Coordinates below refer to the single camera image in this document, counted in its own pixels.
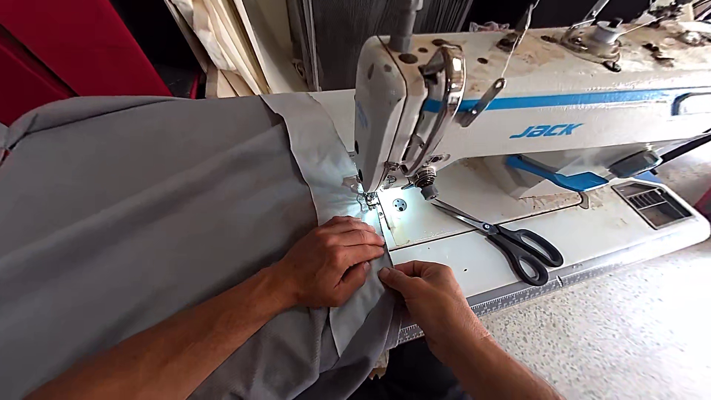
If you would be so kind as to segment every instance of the blue stripe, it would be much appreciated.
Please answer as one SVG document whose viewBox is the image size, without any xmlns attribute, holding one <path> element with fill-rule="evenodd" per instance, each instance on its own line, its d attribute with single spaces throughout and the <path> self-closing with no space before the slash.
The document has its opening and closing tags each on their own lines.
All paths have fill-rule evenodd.
<svg viewBox="0 0 711 400">
<path fill-rule="evenodd" d="M 510 110 L 514 108 L 557 107 L 563 105 L 601 104 L 610 102 L 634 102 L 649 100 L 670 100 L 678 95 L 697 92 L 708 88 L 678 88 L 660 90 L 620 90 L 618 92 L 584 93 L 577 95 L 531 96 L 526 98 L 495 98 L 489 103 L 487 110 Z M 469 111 L 479 99 L 461 101 L 459 111 Z M 439 111 L 440 102 L 427 99 L 424 111 Z"/>
</svg>

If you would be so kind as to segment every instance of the scissors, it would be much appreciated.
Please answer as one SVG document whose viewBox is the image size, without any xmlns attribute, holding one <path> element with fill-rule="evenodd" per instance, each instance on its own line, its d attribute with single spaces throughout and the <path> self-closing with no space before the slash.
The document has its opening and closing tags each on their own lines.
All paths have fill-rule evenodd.
<svg viewBox="0 0 711 400">
<path fill-rule="evenodd" d="M 516 275 L 529 285 L 541 286 L 548 282 L 548 271 L 545 269 L 545 266 L 556 268 L 563 265 L 563 256 L 558 249 L 552 245 L 551 242 L 545 240 L 535 232 L 529 231 L 528 229 L 512 231 L 494 223 L 479 221 L 464 211 L 456 209 L 441 200 L 433 200 L 432 205 L 437 207 L 440 211 L 484 232 L 489 240 L 499 247 L 506 256 Z M 526 243 L 523 240 L 524 238 L 541 247 L 547 254 L 541 253 L 538 249 Z M 528 275 L 523 269 L 521 261 L 533 268 L 536 272 L 536 276 Z"/>
</svg>

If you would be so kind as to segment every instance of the speckled floor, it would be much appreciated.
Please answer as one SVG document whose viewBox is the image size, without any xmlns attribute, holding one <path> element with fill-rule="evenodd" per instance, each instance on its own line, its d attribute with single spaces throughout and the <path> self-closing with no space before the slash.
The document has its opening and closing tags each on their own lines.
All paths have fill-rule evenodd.
<svg viewBox="0 0 711 400">
<path fill-rule="evenodd" d="M 711 144 L 660 168 L 694 204 Z M 711 240 L 482 317 L 568 399 L 711 399 Z"/>
</svg>

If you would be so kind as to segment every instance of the hand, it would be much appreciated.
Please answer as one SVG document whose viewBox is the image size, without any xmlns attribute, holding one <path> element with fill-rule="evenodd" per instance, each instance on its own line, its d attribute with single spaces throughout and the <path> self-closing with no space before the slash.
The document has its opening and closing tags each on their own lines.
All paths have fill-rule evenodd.
<svg viewBox="0 0 711 400">
<path fill-rule="evenodd" d="M 463 337 L 489 336 L 469 308 L 450 267 L 410 261 L 383 268 L 378 276 L 402 293 L 412 319 L 422 328 L 430 349 L 438 357 L 444 351 L 442 347 Z"/>
<path fill-rule="evenodd" d="M 334 216 L 301 238 L 273 265 L 293 303 L 338 307 L 365 283 L 369 261 L 385 252 L 375 228 L 352 216 Z"/>
</svg>

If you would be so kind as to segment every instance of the light gray fabric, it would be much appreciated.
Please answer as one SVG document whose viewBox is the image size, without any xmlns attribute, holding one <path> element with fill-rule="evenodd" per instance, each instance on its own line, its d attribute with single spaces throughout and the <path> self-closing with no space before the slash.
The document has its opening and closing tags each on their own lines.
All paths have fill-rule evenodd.
<svg viewBox="0 0 711 400">
<path fill-rule="evenodd" d="M 73 98 L 23 116 L 2 145 L 7 399 L 239 283 L 316 225 L 283 122 L 258 97 Z M 327 309 L 278 315 L 191 398 L 346 398 L 392 344 L 393 299 L 380 302 L 340 359 Z"/>
<path fill-rule="evenodd" d="M 306 93 L 263 95 L 262 98 L 287 124 L 292 154 L 311 190 L 319 223 L 336 215 L 349 215 L 367 220 L 380 230 L 378 212 L 368 210 L 365 200 L 359 194 L 363 190 L 356 179 L 356 165 L 348 156 L 331 118 L 321 104 Z M 365 285 L 346 304 L 332 307 L 329 312 L 333 340 L 339 355 L 343 354 L 368 313 L 385 292 L 378 279 L 378 271 L 392 267 L 387 251 L 383 257 L 374 260 L 371 267 Z"/>
</svg>

